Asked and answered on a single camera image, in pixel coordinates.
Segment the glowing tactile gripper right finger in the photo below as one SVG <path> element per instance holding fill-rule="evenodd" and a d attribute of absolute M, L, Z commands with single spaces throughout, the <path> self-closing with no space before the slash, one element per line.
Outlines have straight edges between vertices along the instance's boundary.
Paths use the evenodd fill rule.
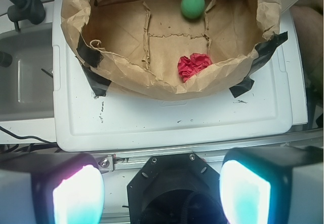
<path fill-rule="evenodd" d="M 229 223 L 323 223 L 323 148 L 232 148 L 220 198 Z"/>

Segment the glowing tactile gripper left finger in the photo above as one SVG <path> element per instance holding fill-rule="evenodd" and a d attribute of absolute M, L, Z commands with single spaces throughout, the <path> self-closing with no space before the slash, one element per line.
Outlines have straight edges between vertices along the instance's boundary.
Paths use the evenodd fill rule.
<path fill-rule="evenodd" d="M 99 223 L 104 195 L 90 154 L 1 155 L 1 223 Z"/>

